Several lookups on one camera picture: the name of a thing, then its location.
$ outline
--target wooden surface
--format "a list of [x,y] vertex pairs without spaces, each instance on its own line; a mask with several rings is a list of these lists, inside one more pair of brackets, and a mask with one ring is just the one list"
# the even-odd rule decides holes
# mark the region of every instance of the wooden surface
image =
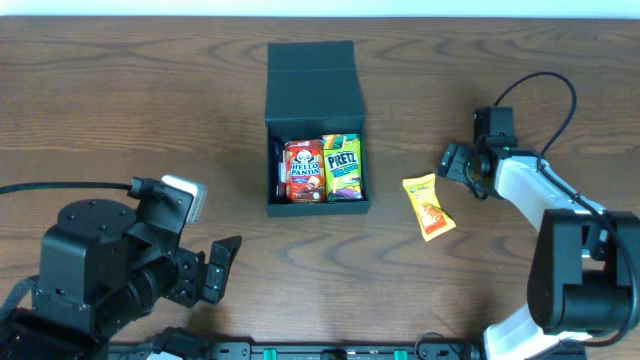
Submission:
[[[371,211],[269,219],[266,44],[335,39],[356,42]],[[433,172],[450,142],[469,143],[475,107],[554,70],[575,83],[579,106],[552,166],[591,199],[640,214],[639,44],[640,23],[626,21],[2,18],[0,184],[173,173],[209,186],[182,245],[208,252],[243,235],[224,301],[189,310],[160,300],[117,340],[166,326],[256,341],[471,336],[524,303],[536,233],[510,203],[438,179],[458,227],[425,243],[402,179]],[[568,100],[554,79],[509,96],[521,144],[540,149]],[[2,294],[38,272],[58,210],[89,197],[135,205],[113,190],[2,197]],[[640,336],[630,338],[592,358],[638,357]]]

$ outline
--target box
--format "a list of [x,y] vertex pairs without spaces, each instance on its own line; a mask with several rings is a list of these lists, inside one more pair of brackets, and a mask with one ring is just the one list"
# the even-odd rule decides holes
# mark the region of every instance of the box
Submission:
[[[365,110],[352,41],[268,45],[267,214],[269,216],[366,213],[371,188],[364,131]],[[283,141],[320,139],[325,134],[360,134],[362,201],[278,204],[271,137]]]

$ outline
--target white backdrop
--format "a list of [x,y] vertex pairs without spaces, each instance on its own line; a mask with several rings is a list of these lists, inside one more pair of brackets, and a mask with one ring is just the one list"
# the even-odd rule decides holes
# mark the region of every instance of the white backdrop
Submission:
[[640,0],[0,0],[4,15],[640,18]]

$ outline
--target box lid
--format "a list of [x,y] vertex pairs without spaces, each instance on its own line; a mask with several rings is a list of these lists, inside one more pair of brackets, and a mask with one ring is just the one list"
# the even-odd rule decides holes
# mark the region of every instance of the box lid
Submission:
[[353,41],[269,44],[265,121],[359,117]]

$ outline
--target packet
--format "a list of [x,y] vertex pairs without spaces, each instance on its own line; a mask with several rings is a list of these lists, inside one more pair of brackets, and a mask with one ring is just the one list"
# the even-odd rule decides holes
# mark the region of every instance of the packet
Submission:
[[323,135],[322,150],[328,200],[362,200],[360,137],[357,134]]
[[411,205],[416,212],[424,241],[429,241],[456,227],[456,223],[441,208],[436,197],[436,174],[402,180]]
[[287,197],[292,203],[324,202],[324,157],[320,140],[289,141],[285,145]]

